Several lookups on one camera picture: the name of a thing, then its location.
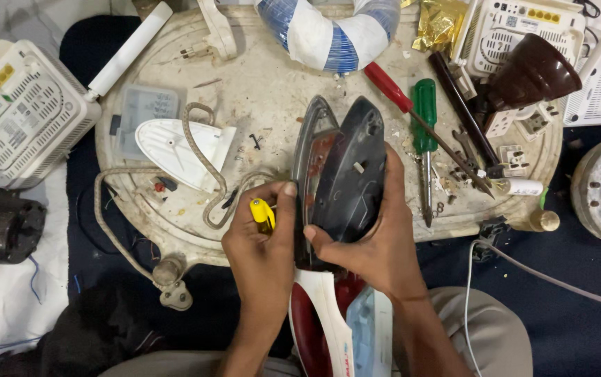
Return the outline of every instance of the wrench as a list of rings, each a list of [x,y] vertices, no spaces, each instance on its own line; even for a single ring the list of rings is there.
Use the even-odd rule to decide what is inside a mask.
[[[458,140],[458,142],[463,147],[463,150],[466,152],[466,164],[471,169],[479,169],[479,165],[477,164],[477,157],[474,155],[474,152],[472,151],[472,147],[470,145],[470,136],[463,127],[461,127],[460,130],[461,132],[452,130],[452,135],[454,136],[454,139]]]

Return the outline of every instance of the red screwdriver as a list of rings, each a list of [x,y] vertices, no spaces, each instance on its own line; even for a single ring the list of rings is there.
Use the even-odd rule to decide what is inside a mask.
[[[463,162],[462,159],[456,156],[456,153],[454,153],[454,151],[451,148],[449,148],[447,143],[445,143],[444,140],[441,139],[440,136],[438,136],[438,134],[435,133],[435,131],[432,128],[430,128],[430,126],[426,123],[425,120],[422,119],[422,117],[420,117],[416,112],[414,112],[414,104],[412,100],[410,100],[409,98],[407,98],[407,96],[405,96],[405,94],[403,94],[403,91],[400,90],[396,83],[393,80],[391,80],[391,77],[389,77],[389,75],[386,74],[386,72],[384,72],[384,70],[380,66],[378,66],[377,63],[372,62],[365,66],[364,72],[365,75],[368,76],[368,79],[370,79],[370,81],[372,81],[373,84],[375,84],[375,86],[379,90],[381,90],[381,92],[384,93],[384,95],[388,99],[392,100],[393,103],[395,103],[396,106],[400,109],[400,111],[404,113],[410,113],[410,115],[414,118],[414,120],[416,120],[418,124],[422,126],[426,133],[428,133],[433,139],[435,139],[435,141],[438,142],[442,149],[444,149],[444,151],[447,152],[449,157],[451,157],[452,160],[454,160],[454,162],[459,167],[461,167],[467,175],[469,175],[472,178],[472,182],[474,182],[474,184],[476,184],[482,191],[489,194],[489,196],[493,198],[493,194],[491,194],[489,187],[486,183],[484,183],[483,179],[478,177],[474,173],[474,171],[470,169],[465,162]]]

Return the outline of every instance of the red screwdriver handle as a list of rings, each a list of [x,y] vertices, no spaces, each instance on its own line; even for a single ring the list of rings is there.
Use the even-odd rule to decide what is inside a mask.
[[[400,90],[396,83],[391,80],[391,77],[389,77],[377,63],[372,62],[366,65],[364,72],[365,75],[368,76],[368,79],[370,79],[370,81],[372,81],[388,99],[392,100],[400,111],[409,113],[410,110],[412,110],[414,107],[412,100],[403,94],[403,91]]]

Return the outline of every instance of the gold foil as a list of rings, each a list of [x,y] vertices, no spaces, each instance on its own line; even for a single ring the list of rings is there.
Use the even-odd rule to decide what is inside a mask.
[[[451,55],[468,5],[461,0],[420,0],[419,33],[412,48]]]

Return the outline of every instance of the blue and white wrapped coil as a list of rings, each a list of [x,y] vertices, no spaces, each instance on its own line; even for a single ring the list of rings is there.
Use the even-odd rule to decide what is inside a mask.
[[[399,0],[354,0],[354,16],[335,21],[307,0],[255,0],[255,7],[292,60],[337,73],[365,68],[389,45],[400,21]]]

